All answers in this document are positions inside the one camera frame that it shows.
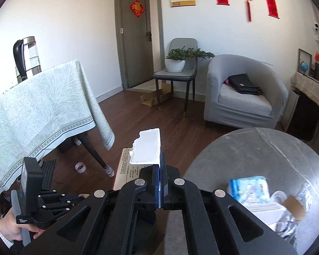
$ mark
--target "tablecloth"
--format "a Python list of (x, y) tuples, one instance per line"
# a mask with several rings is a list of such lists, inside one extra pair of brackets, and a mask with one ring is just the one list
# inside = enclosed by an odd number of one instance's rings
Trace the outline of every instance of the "tablecloth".
[(291, 83), (319, 106), (319, 81), (296, 72), (291, 78)]
[(0, 96), (0, 193), (21, 174), (24, 157), (37, 160), (66, 138), (97, 126), (110, 149), (115, 136), (79, 60), (16, 85)]

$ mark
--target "potted plant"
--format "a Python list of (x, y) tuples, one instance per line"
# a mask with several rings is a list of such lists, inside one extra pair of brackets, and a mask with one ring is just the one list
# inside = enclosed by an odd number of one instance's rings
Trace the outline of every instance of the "potted plant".
[(185, 65), (185, 61), (188, 58), (199, 57), (201, 59), (207, 59), (214, 56), (215, 55), (213, 53), (201, 51), (201, 49), (184, 49), (184, 47), (172, 49), (168, 52), (168, 55), (165, 58), (165, 67), (168, 72), (179, 73), (182, 72)]

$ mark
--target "door frame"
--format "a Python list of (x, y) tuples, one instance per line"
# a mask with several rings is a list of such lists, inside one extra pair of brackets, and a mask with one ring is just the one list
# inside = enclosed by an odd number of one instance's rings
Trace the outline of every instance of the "door frame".
[[(158, 26), (159, 26), (159, 51), (161, 57), (161, 69), (164, 69), (164, 41), (163, 41), (163, 20), (162, 20), (162, 0), (157, 0)], [(122, 7), (121, 0), (115, 0), (115, 20), (116, 20), (116, 37), (117, 51), (120, 75), (122, 79), (123, 90), (128, 89), (127, 67), (125, 62), (124, 42), (120, 29), (122, 28)]]

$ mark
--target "table leg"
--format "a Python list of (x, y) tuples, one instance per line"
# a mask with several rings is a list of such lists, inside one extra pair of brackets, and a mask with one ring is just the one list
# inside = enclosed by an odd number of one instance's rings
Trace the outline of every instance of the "table leg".
[(157, 94), (158, 109), (159, 109), (159, 111), (161, 111), (161, 101), (159, 99), (158, 79), (155, 79), (155, 83), (156, 83), (156, 94)]
[(183, 118), (185, 118), (185, 113), (186, 113), (187, 107), (188, 107), (189, 85), (190, 85), (190, 81), (187, 82), (187, 90), (185, 92), (185, 103), (184, 103)]
[(174, 82), (171, 81), (171, 97), (174, 97)]
[(195, 102), (195, 78), (192, 80), (192, 102)]
[(82, 142), (82, 145), (94, 157), (94, 159), (103, 167), (106, 174), (110, 177), (114, 176), (115, 175), (114, 170), (103, 161), (103, 159), (100, 157), (98, 152), (94, 149), (94, 147), (91, 145), (89, 140), (87, 140), (87, 138), (82, 133), (78, 134), (77, 138)]

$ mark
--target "human hand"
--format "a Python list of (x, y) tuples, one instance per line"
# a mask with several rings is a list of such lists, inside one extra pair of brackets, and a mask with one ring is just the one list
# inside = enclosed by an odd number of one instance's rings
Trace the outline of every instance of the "human hand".
[(17, 224), (13, 215), (13, 208), (9, 210), (6, 216), (0, 219), (0, 232), (9, 241), (21, 241), (21, 229), (27, 229), (28, 231), (36, 232), (33, 238), (39, 237), (44, 230), (39, 229), (34, 224)]

